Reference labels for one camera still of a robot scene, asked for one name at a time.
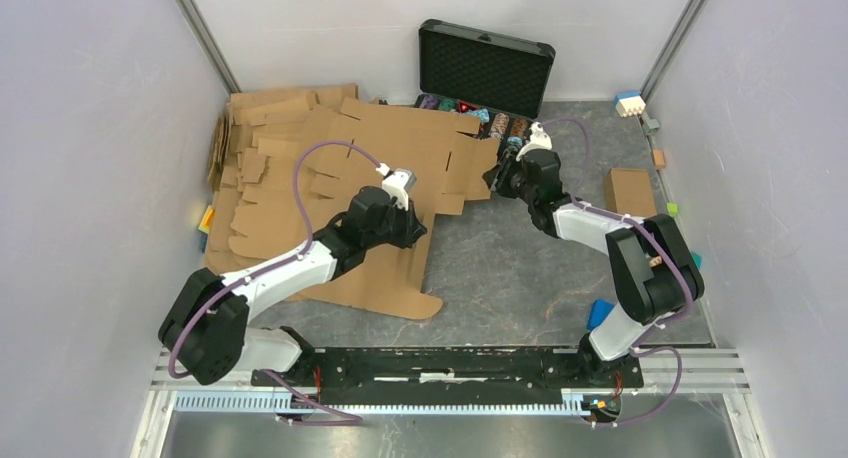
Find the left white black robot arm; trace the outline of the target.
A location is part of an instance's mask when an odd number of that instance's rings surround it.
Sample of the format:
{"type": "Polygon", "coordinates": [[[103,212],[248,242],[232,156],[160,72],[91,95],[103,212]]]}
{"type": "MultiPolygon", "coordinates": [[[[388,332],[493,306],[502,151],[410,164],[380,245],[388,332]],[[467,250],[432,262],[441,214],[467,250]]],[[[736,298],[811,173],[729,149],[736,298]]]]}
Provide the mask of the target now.
{"type": "Polygon", "coordinates": [[[269,369],[290,385],[306,383],[313,357],[286,329],[255,329],[250,322],[303,290],[329,283],[361,265],[382,245],[412,247],[427,232],[414,204],[387,191],[362,188],[346,211],[313,232],[298,248],[253,267],[217,274],[193,272],[158,331],[169,351],[168,373],[216,383],[234,371],[269,369]]]}

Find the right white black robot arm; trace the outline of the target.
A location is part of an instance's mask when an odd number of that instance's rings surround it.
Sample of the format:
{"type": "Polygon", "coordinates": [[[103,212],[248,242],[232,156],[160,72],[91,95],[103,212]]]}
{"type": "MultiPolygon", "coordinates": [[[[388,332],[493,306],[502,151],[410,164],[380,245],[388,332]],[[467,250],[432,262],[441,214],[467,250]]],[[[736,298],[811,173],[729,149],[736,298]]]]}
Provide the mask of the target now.
{"type": "Polygon", "coordinates": [[[705,285],[672,217],[620,215],[579,200],[565,191],[560,167],[550,150],[505,151],[483,179],[492,192],[523,201],[538,230],[608,257],[618,302],[577,351],[580,378],[602,386],[650,330],[690,312],[705,285]]]}

